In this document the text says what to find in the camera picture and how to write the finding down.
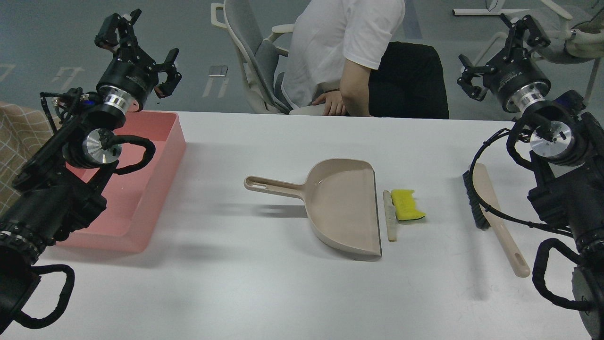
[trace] dustpan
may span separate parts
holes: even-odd
[[[328,159],[317,163],[301,185],[247,177],[245,188],[300,198],[315,235],[344,252],[382,255],[375,174],[367,162]]]

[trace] plaid cloth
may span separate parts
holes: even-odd
[[[57,117],[54,121],[59,127]],[[0,215],[19,197],[13,178],[52,135],[42,111],[0,102]]]

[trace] hand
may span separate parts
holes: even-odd
[[[312,102],[313,105],[321,103],[325,103],[324,116],[344,116],[346,114],[346,106],[344,106],[340,91],[325,92]]]

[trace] brush bristles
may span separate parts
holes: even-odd
[[[480,202],[478,201],[476,193],[472,192],[472,190],[470,189],[472,185],[470,179],[470,172],[464,172],[462,177],[463,184],[466,186],[466,193],[470,201],[470,207],[472,208],[472,216],[474,217],[474,223],[476,224],[477,228],[487,230],[488,228],[490,228],[490,224],[484,216],[483,211],[480,209]]]

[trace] pink bin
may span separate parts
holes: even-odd
[[[127,175],[113,175],[103,191],[107,209],[85,229],[73,232],[59,246],[142,252],[151,239],[165,197],[185,151],[185,140],[176,113],[141,111],[127,113],[118,135],[145,137],[156,147],[145,168]],[[138,163],[144,148],[124,144],[118,168]],[[96,169],[74,169],[88,181]]]

